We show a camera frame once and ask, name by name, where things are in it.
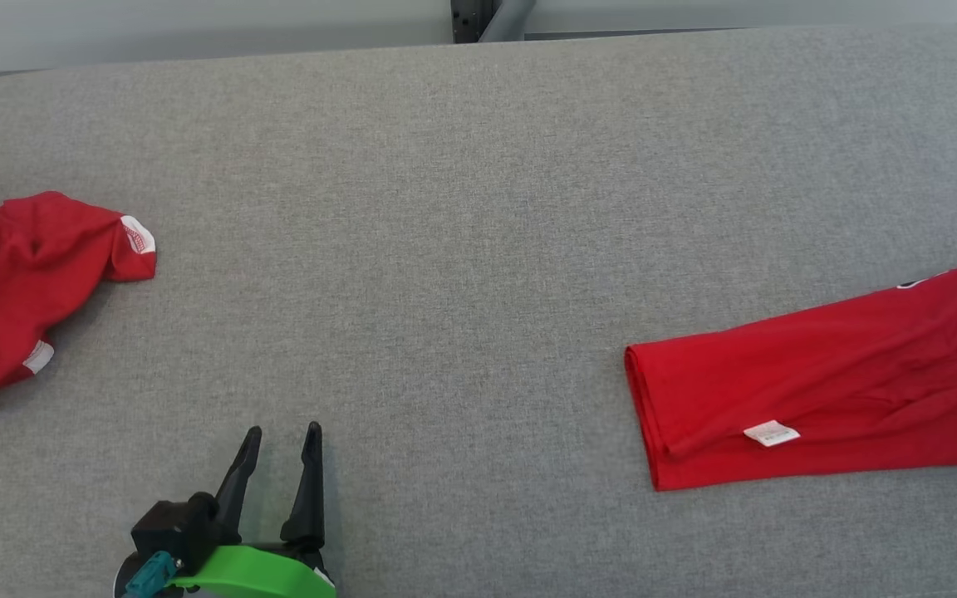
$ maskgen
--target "teal connector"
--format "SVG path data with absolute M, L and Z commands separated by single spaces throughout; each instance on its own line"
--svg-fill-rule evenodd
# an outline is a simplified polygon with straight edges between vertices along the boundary
M 164 584 L 174 578 L 175 572 L 175 559 L 171 554 L 164 550 L 155 552 L 125 586 L 125 598 L 155 597 L 164 589 Z

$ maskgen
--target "green plastic part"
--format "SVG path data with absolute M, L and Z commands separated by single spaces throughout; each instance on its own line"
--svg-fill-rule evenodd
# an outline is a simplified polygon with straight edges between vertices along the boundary
M 196 576 L 168 586 L 201 586 L 223 598 L 335 598 L 335 588 L 302 561 L 250 546 L 220 546 Z

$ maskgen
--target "folded red shirt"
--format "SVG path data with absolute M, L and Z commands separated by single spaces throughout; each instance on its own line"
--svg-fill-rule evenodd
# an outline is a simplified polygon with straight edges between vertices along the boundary
M 0 386 L 53 356 L 47 329 L 100 280 L 155 274 L 155 240 L 135 218 L 48 192 L 0 207 Z
M 957 269 L 633 345 L 626 373 L 657 491 L 957 465 Z

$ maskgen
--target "white label on sleeve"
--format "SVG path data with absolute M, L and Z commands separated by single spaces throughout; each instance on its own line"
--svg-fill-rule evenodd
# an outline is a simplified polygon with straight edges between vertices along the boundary
M 43 343 L 43 341 L 35 341 L 35 348 L 32 349 L 32 352 L 29 353 L 27 359 L 24 360 L 22 365 L 29 368 L 29 370 L 32 371 L 32 374 L 39 374 L 39 370 L 42 370 L 46 364 L 50 363 L 50 357 L 53 356 L 53 347 Z
M 132 250 L 136 253 L 150 253 L 155 250 L 153 246 L 153 235 L 145 230 L 143 224 L 136 220 L 134 216 L 121 216 L 120 223 L 125 226 L 125 234 L 128 234 L 128 242 L 132 243 Z
M 753 425 L 752 428 L 744 430 L 744 435 L 764 447 L 772 447 L 800 438 L 800 432 L 787 425 L 779 424 L 776 419 L 771 419 L 766 424 Z

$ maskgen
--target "gray fabric surface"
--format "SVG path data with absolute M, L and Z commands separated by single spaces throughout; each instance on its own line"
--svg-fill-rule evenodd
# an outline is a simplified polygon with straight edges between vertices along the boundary
M 655 493 L 621 363 L 956 266 L 957 27 L 0 79 L 0 201 L 43 189 L 159 271 L 0 391 L 0 596 L 107 595 L 251 424 L 276 537 L 318 419 L 346 597 L 957 597 L 957 468 Z

